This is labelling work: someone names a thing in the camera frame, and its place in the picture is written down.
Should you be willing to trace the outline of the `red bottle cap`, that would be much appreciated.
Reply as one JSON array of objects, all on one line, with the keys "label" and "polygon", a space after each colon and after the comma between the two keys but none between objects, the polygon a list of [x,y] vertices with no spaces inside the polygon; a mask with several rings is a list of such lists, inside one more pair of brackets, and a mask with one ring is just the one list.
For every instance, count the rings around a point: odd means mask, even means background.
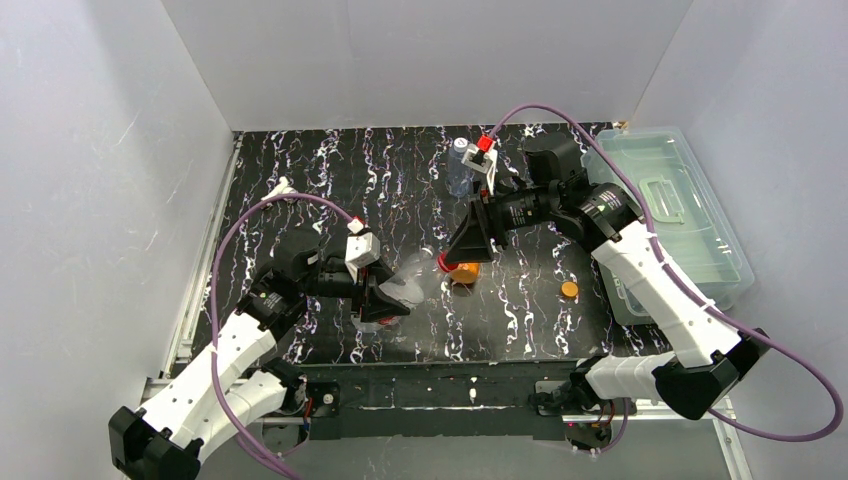
[{"label": "red bottle cap", "polygon": [[452,271],[456,270],[457,267],[458,267],[457,264],[451,264],[451,263],[446,262],[443,257],[437,258],[437,265],[439,266],[440,270],[445,272],[445,273],[452,272]]}]

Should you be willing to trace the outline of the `red label water bottle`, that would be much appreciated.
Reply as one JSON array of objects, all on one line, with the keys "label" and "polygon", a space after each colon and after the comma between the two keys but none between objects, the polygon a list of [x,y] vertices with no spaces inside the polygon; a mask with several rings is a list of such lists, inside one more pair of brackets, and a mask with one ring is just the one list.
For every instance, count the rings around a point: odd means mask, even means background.
[{"label": "red label water bottle", "polygon": [[379,285],[382,293],[414,310],[431,299],[442,280],[434,249],[424,246],[408,256],[395,275]]}]

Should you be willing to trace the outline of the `clear blue-tinted bottle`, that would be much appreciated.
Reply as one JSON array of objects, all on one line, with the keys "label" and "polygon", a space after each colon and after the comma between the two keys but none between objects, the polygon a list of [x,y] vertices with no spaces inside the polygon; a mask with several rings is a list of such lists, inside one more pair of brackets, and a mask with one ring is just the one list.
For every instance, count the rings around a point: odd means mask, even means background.
[{"label": "clear blue-tinted bottle", "polygon": [[463,164],[467,148],[458,150],[453,148],[451,143],[448,150],[447,187],[448,192],[456,198],[468,195],[472,186],[473,171]]}]

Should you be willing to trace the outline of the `clear plastic bottle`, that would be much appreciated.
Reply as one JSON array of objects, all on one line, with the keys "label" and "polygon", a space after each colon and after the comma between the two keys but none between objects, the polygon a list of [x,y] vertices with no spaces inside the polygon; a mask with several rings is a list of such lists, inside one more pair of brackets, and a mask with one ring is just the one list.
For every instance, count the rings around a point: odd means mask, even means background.
[{"label": "clear plastic bottle", "polygon": [[359,314],[352,314],[351,322],[353,326],[360,332],[376,333],[384,329],[394,328],[399,323],[399,317],[387,317],[374,322],[366,322]]}]

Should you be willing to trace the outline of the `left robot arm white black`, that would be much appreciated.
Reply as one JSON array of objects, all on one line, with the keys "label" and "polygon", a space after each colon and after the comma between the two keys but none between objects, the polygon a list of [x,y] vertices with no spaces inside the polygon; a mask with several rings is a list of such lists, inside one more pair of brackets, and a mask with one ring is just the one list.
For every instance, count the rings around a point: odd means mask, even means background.
[{"label": "left robot arm white black", "polygon": [[306,404],[306,376],[284,360],[237,380],[305,316],[311,297],[347,299],[356,319],[409,314],[382,293],[393,272],[377,236],[350,232],[343,250],[323,254],[316,232],[285,235],[210,343],[165,388],[108,422],[111,462],[129,479],[194,479],[203,463],[246,425]]}]

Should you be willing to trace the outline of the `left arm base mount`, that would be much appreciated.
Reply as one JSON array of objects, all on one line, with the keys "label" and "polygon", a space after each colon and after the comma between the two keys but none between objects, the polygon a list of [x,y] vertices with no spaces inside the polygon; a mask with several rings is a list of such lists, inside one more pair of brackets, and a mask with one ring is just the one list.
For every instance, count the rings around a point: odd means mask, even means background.
[{"label": "left arm base mount", "polygon": [[278,456],[293,453],[310,438],[316,420],[339,414],[340,400],[337,382],[304,383],[287,393],[282,406],[262,418],[265,446]]}]

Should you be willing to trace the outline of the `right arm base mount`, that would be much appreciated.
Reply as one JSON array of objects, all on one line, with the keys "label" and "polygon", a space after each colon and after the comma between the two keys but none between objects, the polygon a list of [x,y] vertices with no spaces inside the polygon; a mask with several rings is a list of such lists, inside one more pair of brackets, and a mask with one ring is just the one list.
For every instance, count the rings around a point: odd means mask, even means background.
[{"label": "right arm base mount", "polygon": [[623,437],[635,402],[628,398],[598,399],[570,380],[542,380],[527,398],[529,407],[542,417],[575,417],[565,422],[565,440],[573,453],[599,457]]}]

